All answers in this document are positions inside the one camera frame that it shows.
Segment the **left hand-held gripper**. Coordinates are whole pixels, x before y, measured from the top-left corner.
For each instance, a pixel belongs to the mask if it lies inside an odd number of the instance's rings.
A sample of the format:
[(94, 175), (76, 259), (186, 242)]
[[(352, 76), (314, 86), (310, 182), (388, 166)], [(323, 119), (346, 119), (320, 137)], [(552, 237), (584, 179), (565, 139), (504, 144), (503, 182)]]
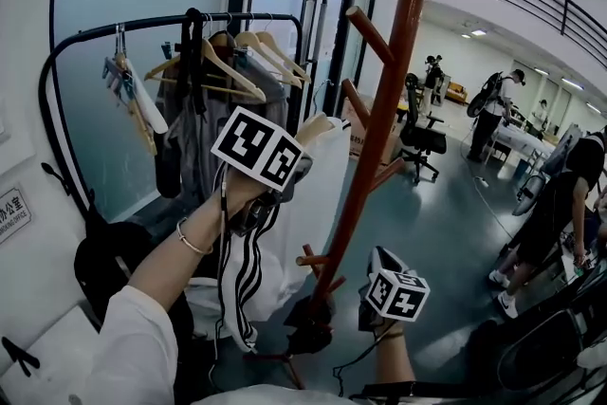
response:
[(283, 127), (241, 106), (232, 112), (211, 148), (231, 166), (267, 186), (230, 220), (230, 229), (244, 236), (261, 226), (274, 208), (290, 201), (295, 185), (307, 176), (312, 158)]

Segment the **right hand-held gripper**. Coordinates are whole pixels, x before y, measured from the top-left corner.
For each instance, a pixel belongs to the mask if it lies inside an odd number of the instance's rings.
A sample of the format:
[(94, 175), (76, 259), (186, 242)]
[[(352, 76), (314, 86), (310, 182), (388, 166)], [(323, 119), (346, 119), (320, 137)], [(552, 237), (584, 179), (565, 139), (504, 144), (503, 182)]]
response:
[(379, 319), (415, 322), (431, 293), (419, 277), (390, 250), (375, 246), (369, 255), (368, 283), (359, 290), (358, 330), (370, 332)]

